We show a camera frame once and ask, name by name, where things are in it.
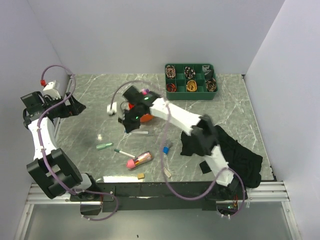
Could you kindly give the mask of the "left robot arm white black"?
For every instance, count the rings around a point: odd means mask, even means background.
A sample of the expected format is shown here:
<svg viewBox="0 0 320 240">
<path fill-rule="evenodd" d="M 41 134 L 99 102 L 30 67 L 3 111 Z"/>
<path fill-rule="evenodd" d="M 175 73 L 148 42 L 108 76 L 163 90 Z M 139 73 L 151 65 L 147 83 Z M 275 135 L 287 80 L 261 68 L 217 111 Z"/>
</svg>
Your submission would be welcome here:
<svg viewBox="0 0 320 240">
<path fill-rule="evenodd" d="M 62 98 L 54 99 L 40 91 L 20 98 L 25 105 L 23 124 L 31 132 L 34 143 L 33 161 L 27 164 L 26 169 L 50 199 L 68 191 L 73 195 L 82 191 L 88 201 L 94 201 L 100 195 L 96 181 L 90 174 L 80 173 L 56 143 L 54 120 L 77 116 L 86 109 L 70 92 L 66 93 L 66 97 L 69 104 Z"/>
</svg>

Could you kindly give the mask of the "blue white pen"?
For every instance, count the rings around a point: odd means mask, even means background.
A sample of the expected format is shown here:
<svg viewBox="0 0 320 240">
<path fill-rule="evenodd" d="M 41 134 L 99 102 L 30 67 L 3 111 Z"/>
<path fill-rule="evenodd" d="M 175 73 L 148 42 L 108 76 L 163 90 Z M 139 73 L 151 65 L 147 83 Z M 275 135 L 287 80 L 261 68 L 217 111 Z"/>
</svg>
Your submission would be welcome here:
<svg viewBox="0 0 320 240">
<path fill-rule="evenodd" d="M 134 130 L 131 133 L 132 134 L 139 134 L 139 135 L 149 135 L 149 132 L 145 131 L 145 130 Z"/>
</svg>

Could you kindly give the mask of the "green cap white pen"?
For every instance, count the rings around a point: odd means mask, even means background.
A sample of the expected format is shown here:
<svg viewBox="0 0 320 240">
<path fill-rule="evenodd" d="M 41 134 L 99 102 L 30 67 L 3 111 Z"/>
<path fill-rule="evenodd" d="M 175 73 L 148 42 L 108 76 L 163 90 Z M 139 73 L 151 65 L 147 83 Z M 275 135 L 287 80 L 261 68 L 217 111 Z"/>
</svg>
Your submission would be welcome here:
<svg viewBox="0 0 320 240">
<path fill-rule="evenodd" d="M 130 153 L 127 153 L 127 152 L 124 152 L 124 151 L 119 150 L 119 149 L 116 149 L 116 148 L 114 149 L 114 151 L 115 151 L 116 153 L 121 154 L 121 155 L 127 156 L 127 157 L 129 157 L 129 158 L 131 158 L 131 159 L 135 159 L 135 158 L 136 158 L 135 155 L 130 154 Z"/>
</svg>

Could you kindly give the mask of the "orange round organizer container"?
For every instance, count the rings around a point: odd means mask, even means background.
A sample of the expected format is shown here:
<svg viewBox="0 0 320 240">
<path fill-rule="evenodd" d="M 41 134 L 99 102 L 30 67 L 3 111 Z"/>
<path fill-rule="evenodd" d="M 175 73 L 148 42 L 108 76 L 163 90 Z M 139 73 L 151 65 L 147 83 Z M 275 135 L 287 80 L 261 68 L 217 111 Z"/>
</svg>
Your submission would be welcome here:
<svg viewBox="0 0 320 240">
<path fill-rule="evenodd" d="M 131 103 L 128 103 L 128 107 L 129 109 L 131 110 L 135 105 L 134 104 L 131 104 Z M 141 118 L 140 118 L 140 122 L 141 123 L 146 123 L 146 122 L 149 122 L 153 119 L 154 117 L 150 114 L 145 114 L 143 115 Z"/>
</svg>

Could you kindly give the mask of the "mint green correction tube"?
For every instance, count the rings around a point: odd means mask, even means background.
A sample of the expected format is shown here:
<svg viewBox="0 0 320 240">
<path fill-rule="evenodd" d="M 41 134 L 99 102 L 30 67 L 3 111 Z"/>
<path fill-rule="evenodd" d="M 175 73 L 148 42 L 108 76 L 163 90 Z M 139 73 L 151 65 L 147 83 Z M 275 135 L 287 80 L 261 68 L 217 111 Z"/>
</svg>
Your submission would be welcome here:
<svg viewBox="0 0 320 240">
<path fill-rule="evenodd" d="M 112 142 L 101 143 L 101 144 L 98 144 L 98 145 L 96 146 L 96 149 L 97 149 L 98 151 L 100 151 L 100 150 L 103 150 L 103 149 L 110 148 L 110 147 L 112 147 L 113 145 L 114 145 L 114 144 L 113 144 Z"/>
</svg>

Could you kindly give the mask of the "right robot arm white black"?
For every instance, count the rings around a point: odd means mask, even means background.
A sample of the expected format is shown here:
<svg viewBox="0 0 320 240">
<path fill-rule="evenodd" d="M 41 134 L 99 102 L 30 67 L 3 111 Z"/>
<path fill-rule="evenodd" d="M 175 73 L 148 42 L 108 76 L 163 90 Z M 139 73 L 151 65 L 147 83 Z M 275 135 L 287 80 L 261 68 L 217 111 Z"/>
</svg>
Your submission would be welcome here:
<svg viewBox="0 0 320 240">
<path fill-rule="evenodd" d="M 219 175 L 216 182 L 220 185 L 219 193 L 222 198 L 231 199 L 237 193 L 237 188 L 232 183 L 234 174 L 224 170 L 229 167 L 229 163 L 222 154 L 218 133 L 210 116 L 191 113 L 153 91 L 143 94 L 134 86 L 130 86 L 122 96 L 133 104 L 133 108 L 118 114 L 118 121 L 123 124 L 127 133 L 139 129 L 140 118 L 146 114 L 168 120 L 170 124 L 182 130 L 181 155 L 196 154 L 204 157 L 213 174 Z"/>
</svg>

